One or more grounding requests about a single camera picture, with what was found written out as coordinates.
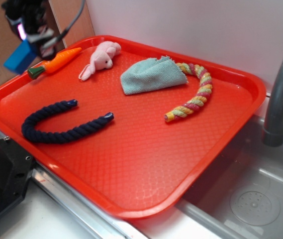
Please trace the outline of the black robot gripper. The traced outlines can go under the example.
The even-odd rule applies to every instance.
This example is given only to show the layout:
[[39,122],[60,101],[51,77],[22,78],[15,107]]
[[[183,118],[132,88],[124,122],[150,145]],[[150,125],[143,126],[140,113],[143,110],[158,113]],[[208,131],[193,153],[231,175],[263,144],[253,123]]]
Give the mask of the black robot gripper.
[[54,30],[47,27],[46,1],[5,0],[1,4],[12,32],[27,40],[32,51],[42,60],[56,57]]

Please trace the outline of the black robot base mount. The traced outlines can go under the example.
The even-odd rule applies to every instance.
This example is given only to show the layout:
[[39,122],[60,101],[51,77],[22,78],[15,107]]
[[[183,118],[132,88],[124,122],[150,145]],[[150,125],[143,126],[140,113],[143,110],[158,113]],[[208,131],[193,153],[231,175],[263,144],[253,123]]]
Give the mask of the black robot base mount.
[[18,143],[0,139],[0,217],[24,200],[34,165],[34,157]]

